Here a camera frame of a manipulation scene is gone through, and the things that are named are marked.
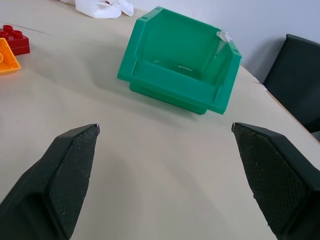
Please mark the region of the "orange toy building block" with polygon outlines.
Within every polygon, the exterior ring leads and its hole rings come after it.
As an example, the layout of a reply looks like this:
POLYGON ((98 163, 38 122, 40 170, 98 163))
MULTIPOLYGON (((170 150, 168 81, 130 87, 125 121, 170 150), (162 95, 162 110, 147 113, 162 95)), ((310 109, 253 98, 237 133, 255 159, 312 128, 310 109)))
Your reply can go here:
POLYGON ((0 75, 14 73, 20 69, 21 66, 9 47, 7 40, 0 38, 0 75))

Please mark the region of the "white tape scrap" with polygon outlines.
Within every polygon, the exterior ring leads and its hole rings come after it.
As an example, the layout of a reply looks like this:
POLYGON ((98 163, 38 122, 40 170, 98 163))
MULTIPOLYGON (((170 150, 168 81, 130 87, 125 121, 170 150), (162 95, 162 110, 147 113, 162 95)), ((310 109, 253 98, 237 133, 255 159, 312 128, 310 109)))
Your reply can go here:
POLYGON ((220 31, 218 31, 218 32, 216 33, 216 35, 217 35, 222 41, 224 41, 225 43, 229 43, 229 42, 232 42, 232 41, 233 41, 232 38, 231 38, 231 36, 230 36, 230 34, 229 34, 227 31, 223 30, 223 29, 221 29, 220 31))

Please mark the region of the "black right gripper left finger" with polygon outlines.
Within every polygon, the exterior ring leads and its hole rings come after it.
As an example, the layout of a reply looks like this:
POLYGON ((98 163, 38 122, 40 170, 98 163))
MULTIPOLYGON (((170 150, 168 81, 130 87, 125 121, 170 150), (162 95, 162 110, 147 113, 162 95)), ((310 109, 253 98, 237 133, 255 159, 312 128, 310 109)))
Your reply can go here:
POLYGON ((100 126, 57 136, 0 203, 0 240, 70 240, 86 197, 100 126))

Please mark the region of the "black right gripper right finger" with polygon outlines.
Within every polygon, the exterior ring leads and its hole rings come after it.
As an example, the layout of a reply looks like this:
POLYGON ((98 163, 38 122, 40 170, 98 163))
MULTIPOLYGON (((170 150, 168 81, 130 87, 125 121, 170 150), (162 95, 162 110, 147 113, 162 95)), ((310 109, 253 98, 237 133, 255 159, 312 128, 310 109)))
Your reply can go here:
POLYGON ((320 240, 320 170, 282 134, 232 124, 245 175, 277 240, 320 240))

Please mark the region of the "black office chair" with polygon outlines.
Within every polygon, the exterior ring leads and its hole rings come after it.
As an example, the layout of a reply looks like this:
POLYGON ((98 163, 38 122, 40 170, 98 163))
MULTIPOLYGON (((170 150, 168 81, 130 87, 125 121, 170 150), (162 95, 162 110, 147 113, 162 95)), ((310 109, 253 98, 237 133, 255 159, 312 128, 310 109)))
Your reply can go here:
POLYGON ((287 34, 263 85, 310 133, 320 131, 320 43, 287 34))

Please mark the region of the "white crumpled cloth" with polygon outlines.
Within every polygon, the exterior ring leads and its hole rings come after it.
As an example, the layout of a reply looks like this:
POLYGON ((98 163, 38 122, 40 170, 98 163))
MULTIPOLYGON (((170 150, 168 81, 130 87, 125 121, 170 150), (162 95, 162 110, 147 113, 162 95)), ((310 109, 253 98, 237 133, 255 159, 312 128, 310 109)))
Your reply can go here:
POLYGON ((116 19, 122 14, 134 15, 134 6, 127 0, 59 0, 73 5, 75 9, 95 19, 116 19))

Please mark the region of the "green plastic storage bin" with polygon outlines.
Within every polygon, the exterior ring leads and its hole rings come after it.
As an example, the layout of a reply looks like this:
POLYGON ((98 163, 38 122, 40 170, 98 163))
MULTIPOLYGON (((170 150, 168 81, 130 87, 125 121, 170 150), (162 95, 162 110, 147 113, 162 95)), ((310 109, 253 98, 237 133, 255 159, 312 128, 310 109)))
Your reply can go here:
POLYGON ((223 114, 242 56, 220 30, 158 6, 136 20, 117 77, 134 92, 193 113, 223 114))

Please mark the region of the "red toy brick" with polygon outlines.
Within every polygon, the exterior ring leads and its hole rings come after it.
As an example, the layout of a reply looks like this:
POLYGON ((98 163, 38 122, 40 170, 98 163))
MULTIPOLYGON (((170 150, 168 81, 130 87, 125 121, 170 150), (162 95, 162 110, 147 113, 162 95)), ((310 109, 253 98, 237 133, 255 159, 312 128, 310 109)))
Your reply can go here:
POLYGON ((15 56, 31 52, 29 38, 22 31, 14 29, 11 25, 5 24, 0 28, 0 38, 6 39, 15 56))

